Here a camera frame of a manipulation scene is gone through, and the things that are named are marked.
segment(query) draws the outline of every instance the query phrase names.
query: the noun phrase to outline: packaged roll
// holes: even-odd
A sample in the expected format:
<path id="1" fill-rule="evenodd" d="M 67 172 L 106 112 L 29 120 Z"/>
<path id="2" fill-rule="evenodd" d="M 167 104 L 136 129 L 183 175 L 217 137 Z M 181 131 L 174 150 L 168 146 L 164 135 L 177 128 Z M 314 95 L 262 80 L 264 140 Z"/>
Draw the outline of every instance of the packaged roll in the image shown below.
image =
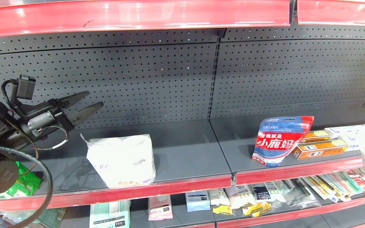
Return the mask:
<path id="1" fill-rule="evenodd" d="M 230 205 L 229 198 L 223 188 L 208 190 L 211 205 Z"/>
<path id="2" fill-rule="evenodd" d="M 230 186 L 225 188 L 231 209 L 239 209 L 247 204 L 256 204 L 248 185 Z"/>
<path id="3" fill-rule="evenodd" d="M 87 159 L 108 188 L 151 184 L 156 177 L 150 135 L 86 141 Z"/>

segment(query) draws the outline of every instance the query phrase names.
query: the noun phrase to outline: yellow package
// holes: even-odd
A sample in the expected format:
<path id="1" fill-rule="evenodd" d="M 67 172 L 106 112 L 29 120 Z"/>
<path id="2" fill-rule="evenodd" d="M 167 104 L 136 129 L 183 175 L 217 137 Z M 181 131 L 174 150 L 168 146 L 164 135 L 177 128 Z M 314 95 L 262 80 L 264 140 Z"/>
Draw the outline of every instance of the yellow package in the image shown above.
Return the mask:
<path id="1" fill-rule="evenodd" d="M 324 130 L 310 131 L 301 140 L 300 143 L 314 143 L 314 142 L 326 141 L 326 140 L 329 140 L 331 136 L 332 136 L 332 134 L 327 133 Z"/>
<path id="2" fill-rule="evenodd" d="M 257 204 L 247 204 L 242 207 L 242 211 L 244 215 L 251 215 L 252 217 L 259 217 L 271 211 L 271 205 L 268 202 L 257 203 Z"/>
<path id="3" fill-rule="evenodd" d="M 230 205 L 212 205 L 212 212 L 215 214 L 234 215 Z"/>

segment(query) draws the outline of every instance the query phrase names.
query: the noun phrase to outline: green package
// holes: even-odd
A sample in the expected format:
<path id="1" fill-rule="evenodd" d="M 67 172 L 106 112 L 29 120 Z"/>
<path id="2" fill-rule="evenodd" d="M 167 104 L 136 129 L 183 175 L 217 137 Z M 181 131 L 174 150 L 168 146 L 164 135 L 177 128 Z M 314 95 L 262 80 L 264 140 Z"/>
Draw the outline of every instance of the green package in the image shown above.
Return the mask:
<path id="1" fill-rule="evenodd" d="M 28 168 L 18 161 L 16 162 L 16 165 L 19 168 L 19 177 L 10 189 L 0 193 L 0 199 L 9 199 L 14 196 L 31 196 L 39 189 L 41 179 L 32 172 L 28 172 L 21 176 Z"/>

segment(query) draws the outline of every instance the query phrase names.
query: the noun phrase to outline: red label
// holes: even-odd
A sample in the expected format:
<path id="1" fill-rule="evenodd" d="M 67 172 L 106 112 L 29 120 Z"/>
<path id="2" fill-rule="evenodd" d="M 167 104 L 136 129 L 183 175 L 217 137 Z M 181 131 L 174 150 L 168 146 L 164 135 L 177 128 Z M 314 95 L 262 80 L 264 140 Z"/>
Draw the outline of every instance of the red label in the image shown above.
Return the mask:
<path id="1" fill-rule="evenodd" d="M 265 150 L 288 150 L 295 147 L 304 133 L 261 132 L 257 136 L 256 146 Z"/>

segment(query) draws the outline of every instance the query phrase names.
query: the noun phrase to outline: wire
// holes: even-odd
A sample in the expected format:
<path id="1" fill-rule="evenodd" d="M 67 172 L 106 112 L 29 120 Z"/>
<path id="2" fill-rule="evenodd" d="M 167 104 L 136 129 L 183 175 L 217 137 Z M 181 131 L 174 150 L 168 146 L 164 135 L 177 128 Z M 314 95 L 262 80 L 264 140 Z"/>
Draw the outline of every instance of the wire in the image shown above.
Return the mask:
<path id="1" fill-rule="evenodd" d="M 50 201 L 52 200 L 52 196 L 53 196 L 53 179 L 52 179 L 52 174 L 50 173 L 49 169 L 45 166 L 45 164 L 43 164 L 41 161 L 39 161 L 38 159 L 23 153 L 19 150 L 15 150 L 15 149 L 11 149 L 8 147 L 4 147 L 4 146 L 0 146 L 0 150 L 4 150 L 8 153 L 13 153 L 22 157 L 25 157 L 29 160 L 31 160 L 32 162 L 35 162 L 36 164 L 40 165 L 42 167 L 43 173 L 46 175 L 46 178 L 48 180 L 48 191 L 46 194 L 46 198 L 45 201 L 43 201 L 42 205 L 40 206 L 39 209 L 37 209 L 35 211 L 35 213 L 31 216 L 29 216 L 27 219 L 25 219 L 22 222 L 19 222 L 13 226 L 11 226 L 11 228 L 23 228 L 29 224 L 31 224 L 33 221 L 35 221 L 37 218 L 39 218 L 40 215 L 42 215 L 43 211 L 45 211 L 45 209 L 48 207 Z"/>
<path id="2" fill-rule="evenodd" d="M 9 79 L 9 80 L 3 82 L 3 84 L 1 85 L 1 90 L 3 91 L 3 96 L 4 96 L 4 99 L 7 104 L 9 104 L 9 98 L 8 98 L 8 95 L 6 94 L 6 85 L 8 83 L 13 83 L 13 81 L 14 81 L 14 79 Z"/>
<path id="3" fill-rule="evenodd" d="M 39 159 L 38 148 L 36 147 L 35 143 L 29 138 L 29 136 L 27 136 L 22 130 L 19 129 L 19 127 L 15 126 L 15 124 L 13 124 L 11 121 L 7 120 L 6 118 L 4 118 L 4 120 L 7 123 L 9 123 L 15 130 L 17 130 L 23 137 L 25 137 L 27 140 L 29 140 L 29 142 L 35 148 L 36 159 Z M 35 167 L 35 165 L 36 165 L 36 163 L 33 163 L 33 165 L 26 172 L 22 173 L 20 176 L 23 176 L 23 175 L 27 174 L 28 172 L 30 172 Z"/>
<path id="4" fill-rule="evenodd" d="M 55 127 L 55 128 L 58 128 L 58 129 L 62 130 L 64 132 L 64 134 L 66 134 L 66 138 L 61 143 L 59 143 L 59 144 L 57 144 L 55 146 L 52 146 L 50 148 L 38 148 L 38 150 L 53 150 L 53 149 L 56 149 L 56 148 L 62 146 L 63 144 L 65 144 L 68 141 L 68 132 L 64 128 L 60 127 L 60 126 L 55 126 L 55 125 L 48 126 L 48 127 L 42 128 L 42 130 L 47 129 L 47 128 L 51 128 L 51 127 Z M 22 151 L 32 150 L 32 149 L 34 149 L 34 148 L 27 148 L 27 149 L 24 149 Z"/>

